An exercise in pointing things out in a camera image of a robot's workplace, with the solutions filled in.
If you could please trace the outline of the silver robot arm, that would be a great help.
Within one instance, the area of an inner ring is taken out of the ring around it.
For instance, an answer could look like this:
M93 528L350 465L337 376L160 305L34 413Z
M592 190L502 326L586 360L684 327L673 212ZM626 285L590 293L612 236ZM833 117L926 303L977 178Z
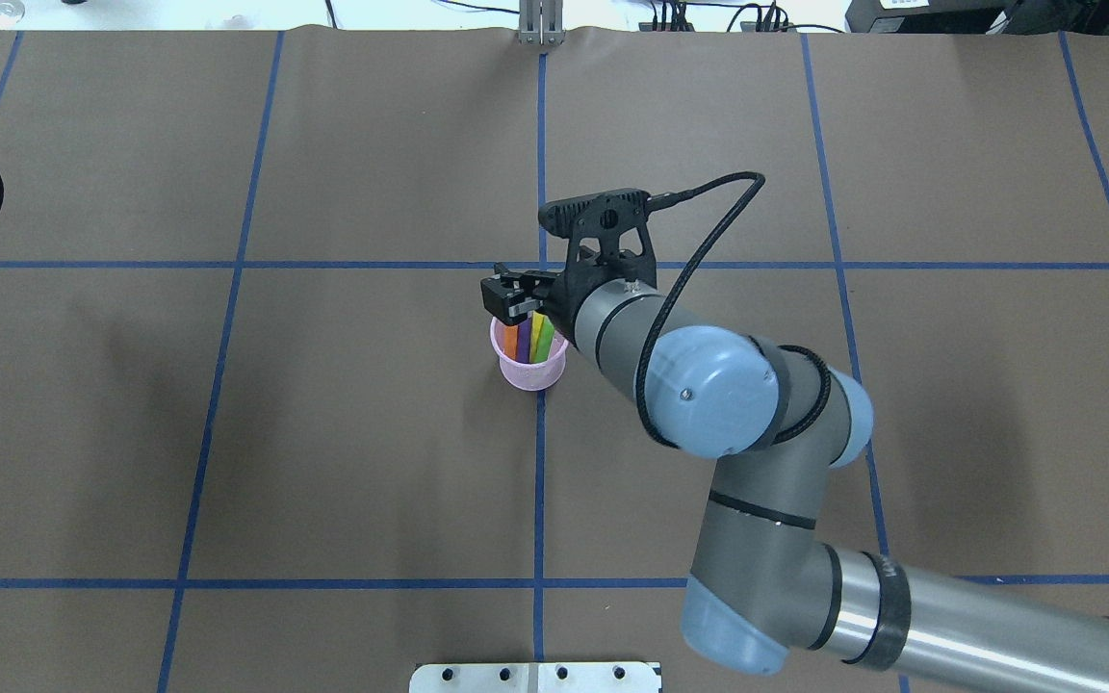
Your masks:
M497 265L481 302L505 325L541 313L653 438L714 463L681 621L700 656L774 675L804 649L980 692L1109 692L1109 616L817 539L828 473L862 453L874 408L815 351L700 319L619 271Z

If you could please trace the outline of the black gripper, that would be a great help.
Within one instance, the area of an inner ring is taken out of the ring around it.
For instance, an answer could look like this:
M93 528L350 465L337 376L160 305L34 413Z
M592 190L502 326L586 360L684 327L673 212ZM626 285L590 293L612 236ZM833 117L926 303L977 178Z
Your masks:
M567 265L557 272L498 262L496 277L480 281L480 291L484 310L505 327L519 327L541 310L560 333L597 333L622 304L657 294L657 265Z

